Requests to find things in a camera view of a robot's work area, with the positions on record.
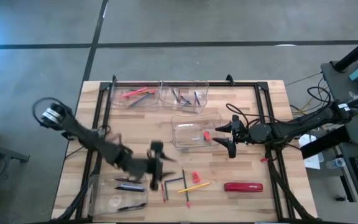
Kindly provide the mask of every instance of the wooden table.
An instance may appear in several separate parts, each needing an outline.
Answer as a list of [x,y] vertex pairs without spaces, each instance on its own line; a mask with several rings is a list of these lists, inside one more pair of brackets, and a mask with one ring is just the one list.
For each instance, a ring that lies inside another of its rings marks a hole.
[[[292,119],[284,82],[267,82],[275,117],[284,121]],[[81,91],[76,118],[87,128],[92,125],[99,84],[100,82],[84,82]],[[223,117],[224,124],[228,123],[232,116],[232,112],[225,107],[226,103],[237,105],[244,113],[258,113],[253,88],[210,87],[208,93],[208,104],[202,114],[218,112]],[[145,156],[146,150],[150,146],[150,140],[163,141],[166,155],[178,161],[177,163],[164,162],[165,171],[173,170],[177,173],[172,178],[181,177],[181,168],[183,167],[188,187],[194,185],[191,182],[193,171],[199,173],[201,183],[211,182],[211,184],[189,193],[190,209],[186,207],[185,195],[176,193],[177,190],[183,188],[183,182],[178,181],[168,185],[170,200],[167,203],[163,203],[161,189],[158,192],[149,191],[146,208],[95,216],[94,222],[277,221],[269,170],[266,163],[260,162],[265,154],[264,146],[238,144],[235,159],[229,159],[227,149],[222,146],[214,146],[211,149],[208,147],[194,148],[183,153],[172,144],[171,118],[176,114],[186,115],[183,112],[162,108],[157,111],[111,110],[109,125],[112,127],[113,133],[122,133],[123,143],[129,146],[135,155]],[[69,143],[67,153],[79,147],[79,143],[73,141]],[[86,149],[83,149],[65,161],[52,218],[62,214],[78,193],[85,157]],[[288,147],[283,151],[283,158],[292,192],[306,210],[317,217],[301,152]],[[101,174],[118,173],[122,172],[103,160]],[[233,181],[261,183],[264,185],[264,191],[261,193],[225,192],[223,184]],[[281,190],[280,198],[284,214],[287,214]]]

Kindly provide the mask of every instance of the transparent plastic bin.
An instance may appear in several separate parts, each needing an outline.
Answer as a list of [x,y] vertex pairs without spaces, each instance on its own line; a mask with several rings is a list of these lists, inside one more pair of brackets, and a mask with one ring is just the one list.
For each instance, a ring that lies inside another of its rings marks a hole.
[[[139,90],[141,90],[141,93],[125,96]],[[145,108],[156,105],[160,99],[160,94],[160,85],[148,87],[115,87],[111,104],[113,109]]]
[[[141,179],[141,184],[123,182],[117,178],[126,178],[122,175],[93,175],[88,182],[86,195],[88,214],[105,215],[144,208],[147,205],[148,184]],[[117,190],[121,184],[143,187],[144,192]]]
[[187,86],[162,83],[160,99],[166,109],[201,113],[208,100],[207,81],[187,82]]
[[[224,138],[224,134],[215,131],[222,126],[222,116],[219,113],[207,115],[172,117],[173,145],[180,148],[216,146],[219,143],[212,138]],[[204,132],[208,132],[209,141],[204,139]]]

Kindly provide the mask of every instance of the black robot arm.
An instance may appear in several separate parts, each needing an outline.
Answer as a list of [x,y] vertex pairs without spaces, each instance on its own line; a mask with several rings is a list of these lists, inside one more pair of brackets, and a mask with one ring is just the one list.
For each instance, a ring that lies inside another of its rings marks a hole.
[[271,123],[255,124],[250,128],[244,126],[238,115],[233,115],[229,124],[216,128],[217,131],[231,133],[232,140],[228,138],[214,138],[213,140],[227,148],[230,158],[235,158],[238,143],[265,144],[274,148],[283,148],[295,136],[328,123],[348,123],[352,116],[349,107],[339,101],[330,102],[324,108],[291,121],[284,122],[275,119]]
[[152,190],[158,190],[158,181],[161,181],[167,175],[173,174],[173,172],[164,173],[162,171],[163,163],[161,159],[174,161],[163,153],[162,142],[153,141],[151,143],[150,150],[147,153],[148,158],[135,158],[132,156],[132,150],[121,144],[121,141],[118,144],[106,141],[104,136],[101,136],[96,130],[82,126],[74,118],[69,107],[56,99],[54,100],[57,103],[52,103],[42,114],[40,120],[33,112],[34,118],[41,126],[52,128],[56,131],[64,131],[62,135],[65,137],[77,137],[85,148],[99,151],[108,164],[122,169],[136,179],[140,179],[145,173],[152,174],[152,181],[150,182]]

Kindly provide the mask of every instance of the black pen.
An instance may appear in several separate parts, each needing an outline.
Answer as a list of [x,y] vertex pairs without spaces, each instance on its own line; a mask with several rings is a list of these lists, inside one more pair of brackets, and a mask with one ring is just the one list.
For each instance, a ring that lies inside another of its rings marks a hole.
[[118,208],[117,211],[125,211],[125,210],[131,209],[131,208],[142,208],[146,205],[147,205],[147,203],[142,203],[140,205],[134,205],[134,206],[126,206],[126,207]]
[[134,183],[134,184],[141,184],[141,181],[138,180],[129,180],[128,178],[115,178],[116,181],[122,181],[122,182],[128,182],[128,183]]

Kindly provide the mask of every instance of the concrete floor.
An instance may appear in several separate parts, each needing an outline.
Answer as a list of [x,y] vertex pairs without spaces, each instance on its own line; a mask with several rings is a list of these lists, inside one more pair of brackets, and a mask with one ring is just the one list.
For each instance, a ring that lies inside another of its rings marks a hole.
[[[89,44],[102,0],[0,0],[0,44]],[[358,0],[110,0],[100,43],[358,40]],[[280,79],[320,71],[355,45],[98,49],[90,80]],[[0,223],[50,218],[67,142],[30,114],[43,96],[73,109],[89,49],[0,50],[0,145],[30,154],[13,161],[0,191]],[[321,75],[287,87],[303,106]],[[339,203],[339,178],[311,179],[319,217],[358,223],[358,203]]]

